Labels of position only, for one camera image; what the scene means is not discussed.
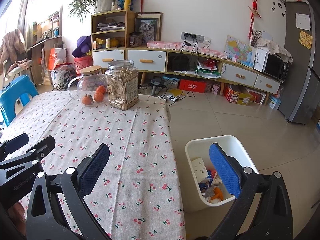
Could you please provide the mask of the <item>person's left hand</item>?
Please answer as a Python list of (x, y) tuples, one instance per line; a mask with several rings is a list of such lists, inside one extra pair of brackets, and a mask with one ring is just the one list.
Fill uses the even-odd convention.
[(20, 202), (14, 204), (9, 210), (8, 215), (13, 221), (17, 230), (25, 236), (26, 234), (26, 220), (24, 215), (24, 207)]

